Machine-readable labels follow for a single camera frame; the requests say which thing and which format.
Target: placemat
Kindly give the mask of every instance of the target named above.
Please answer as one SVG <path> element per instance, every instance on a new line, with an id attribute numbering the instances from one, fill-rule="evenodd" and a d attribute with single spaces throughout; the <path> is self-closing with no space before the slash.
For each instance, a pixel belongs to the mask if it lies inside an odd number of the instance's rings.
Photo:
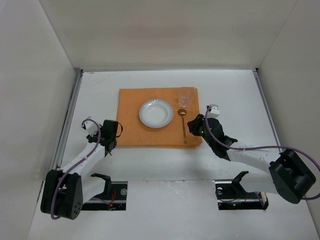
<path id="1" fill-rule="evenodd" d="M 120 89 L 119 103 L 116 120 L 122 124 L 123 132 L 117 138 L 118 146 L 154 146 L 169 148 L 195 148 L 202 143 L 202 138 L 189 133 L 187 122 L 192 121 L 199 114 L 198 90 L 194 88 L 194 94 L 187 107 L 184 117 L 186 143 L 182 126 L 182 117 L 178 110 L 182 107 L 178 104 L 178 87 L 171 88 L 137 88 Z M 163 99 L 173 109 L 172 121 L 161 128 L 145 126 L 139 118 L 141 106 L 151 99 Z"/>

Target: spoon handle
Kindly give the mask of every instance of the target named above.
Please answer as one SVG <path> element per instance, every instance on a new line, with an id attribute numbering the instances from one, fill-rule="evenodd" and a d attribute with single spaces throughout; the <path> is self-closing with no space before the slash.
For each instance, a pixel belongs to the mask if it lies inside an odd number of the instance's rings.
<path id="1" fill-rule="evenodd" d="M 182 116 L 182 128 L 183 128 L 183 137 L 184 137 L 184 143 L 187 143 L 187 139 L 186 139 L 186 129 L 185 129 L 185 118 L 184 116 Z"/>

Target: white table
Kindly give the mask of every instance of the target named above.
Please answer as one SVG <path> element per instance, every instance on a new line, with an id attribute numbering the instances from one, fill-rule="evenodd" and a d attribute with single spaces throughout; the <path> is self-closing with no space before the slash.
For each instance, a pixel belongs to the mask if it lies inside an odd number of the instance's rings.
<path id="1" fill-rule="evenodd" d="M 86 145 L 82 120 L 115 120 L 121 88 L 198 88 L 200 112 L 219 105 L 226 135 L 253 146 L 276 141 L 251 70 L 86 72 L 83 75 L 62 165 Z M 269 194 L 267 211 L 219 211 L 212 180 L 259 170 L 215 156 L 206 143 L 196 149 L 118 147 L 94 171 L 129 181 L 124 212 L 81 212 L 52 221 L 38 204 L 30 239 L 318 239 L 307 204 Z"/>

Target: white plate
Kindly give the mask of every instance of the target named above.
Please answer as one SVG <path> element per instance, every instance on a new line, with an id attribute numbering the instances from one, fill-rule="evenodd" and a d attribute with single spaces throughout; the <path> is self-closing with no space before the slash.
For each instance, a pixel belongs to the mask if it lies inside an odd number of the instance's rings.
<path id="1" fill-rule="evenodd" d="M 150 128 L 162 128 L 171 122 L 174 111 L 169 103 L 162 99 L 145 102 L 139 111 L 141 122 Z"/>

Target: white wall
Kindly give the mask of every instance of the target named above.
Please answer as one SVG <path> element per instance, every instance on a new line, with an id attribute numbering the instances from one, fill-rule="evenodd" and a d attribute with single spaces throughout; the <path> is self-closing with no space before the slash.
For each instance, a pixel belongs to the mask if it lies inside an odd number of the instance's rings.
<path id="1" fill-rule="evenodd" d="M 40 0 L 74 67 L 258 67 L 297 0 Z"/>
<path id="2" fill-rule="evenodd" d="M 320 163 L 320 1 L 299 0 L 258 70 L 283 145 L 298 147 Z M 320 191 L 318 182 L 309 196 Z M 309 201 L 320 232 L 320 200 Z"/>
<path id="3" fill-rule="evenodd" d="M 75 73 L 38 0 L 0 10 L 0 234 L 23 240 Z"/>

